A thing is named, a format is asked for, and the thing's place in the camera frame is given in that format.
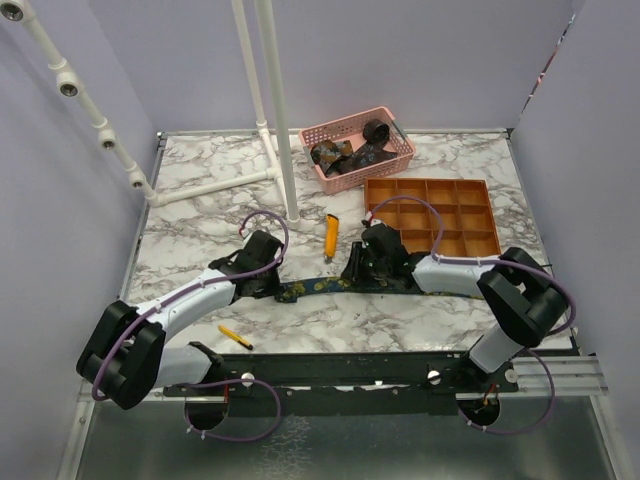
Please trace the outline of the blue yellow floral tie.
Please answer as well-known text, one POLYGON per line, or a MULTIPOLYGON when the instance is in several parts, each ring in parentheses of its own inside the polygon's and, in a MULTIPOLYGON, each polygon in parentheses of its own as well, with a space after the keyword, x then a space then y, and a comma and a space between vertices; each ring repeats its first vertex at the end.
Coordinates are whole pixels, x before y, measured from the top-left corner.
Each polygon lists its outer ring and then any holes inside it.
POLYGON ((296 303, 299 298, 332 293, 357 293, 371 295, 446 296, 483 300, 480 293, 464 294, 453 291, 422 291, 417 284, 392 285, 388 282, 350 282, 341 277, 319 277, 281 283, 274 298, 279 303, 296 303))

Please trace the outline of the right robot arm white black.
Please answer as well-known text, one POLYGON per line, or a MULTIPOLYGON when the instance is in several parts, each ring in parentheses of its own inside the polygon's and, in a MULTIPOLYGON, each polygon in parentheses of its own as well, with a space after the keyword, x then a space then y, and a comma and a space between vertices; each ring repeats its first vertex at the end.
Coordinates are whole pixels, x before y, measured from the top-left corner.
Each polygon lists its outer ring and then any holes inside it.
POLYGON ((516 354, 538 346, 571 309, 569 295, 524 250, 502 255, 448 257, 410 253, 400 232, 384 224, 365 229, 352 244, 341 277, 353 286, 386 286, 424 294, 482 299, 496 324, 471 347, 459 367, 461 383, 481 391, 516 354))

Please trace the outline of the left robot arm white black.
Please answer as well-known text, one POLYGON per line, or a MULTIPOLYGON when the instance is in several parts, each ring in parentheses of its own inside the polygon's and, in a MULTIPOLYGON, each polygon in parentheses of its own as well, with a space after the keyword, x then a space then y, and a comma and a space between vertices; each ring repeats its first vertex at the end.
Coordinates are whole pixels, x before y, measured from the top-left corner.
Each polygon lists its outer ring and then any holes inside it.
POLYGON ((206 395, 220 385, 220 360, 197 343, 166 347, 202 317, 240 298, 272 296, 287 242, 255 231, 243 248, 209 263, 195 279, 155 300, 106 307, 76 363, 76 372, 100 396, 124 410, 153 389, 189 384, 206 395))

